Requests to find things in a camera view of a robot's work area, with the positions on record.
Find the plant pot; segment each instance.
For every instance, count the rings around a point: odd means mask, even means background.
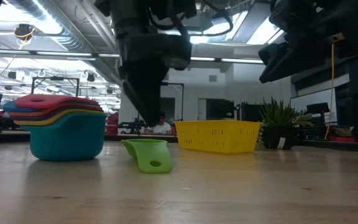
[[[282,149],[291,149],[298,140],[298,128],[289,126],[264,127],[262,140],[267,149],[279,148],[278,144],[281,138],[285,139]]]

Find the teal bowl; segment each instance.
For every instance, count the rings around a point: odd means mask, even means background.
[[[31,153],[46,161],[83,161],[100,154],[106,116],[70,113],[48,126],[22,126],[30,131]]]

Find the black cable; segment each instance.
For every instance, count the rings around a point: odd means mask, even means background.
[[[175,28],[175,25],[171,24],[171,25],[161,25],[161,24],[158,24],[153,16],[152,16],[152,13],[150,11],[150,8],[146,10],[146,13],[147,13],[147,17],[149,18],[149,21],[152,23],[152,25],[159,29],[159,30],[170,30],[170,29],[173,29]],[[179,19],[182,21],[183,19],[185,18],[185,15],[183,14]]]
[[[276,8],[276,2],[277,2],[277,0],[270,1],[270,12],[273,12],[274,9]]]
[[[214,11],[216,11],[217,13],[220,13],[223,16],[223,18],[225,18],[225,20],[229,23],[230,28],[228,28],[227,30],[225,30],[223,32],[217,33],[217,34],[191,34],[191,36],[216,37],[219,35],[225,35],[233,30],[233,21],[231,21],[229,14],[224,9],[218,9],[216,6],[212,5],[211,3],[209,3],[206,0],[202,0],[202,2],[204,4],[206,4],[207,6],[209,6],[211,9],[213,9]]]
[[[168,17],[171,19],[173,25],[178,29],[179,33],[186,39],[189,40],[189,33],[187,32],[186,28],[180,22],[177,13],[175,12],[175,8],[173,6],[173,0],[168,0],[167,4],[167,14]]]

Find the desk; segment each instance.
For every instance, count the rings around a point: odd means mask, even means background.
[[[83,162],[38,161],[28,144],[0,144],[0,223],[358,223],[356,152],[169,148],[171,174],[150,175],[118,142]]]

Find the stacked bowls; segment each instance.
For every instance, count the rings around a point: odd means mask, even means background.
[[[31,153],[48,161],[93,159],[102,148],[106,116],[98,102],[62,95],[27,95],[4,110],[30,131]]]

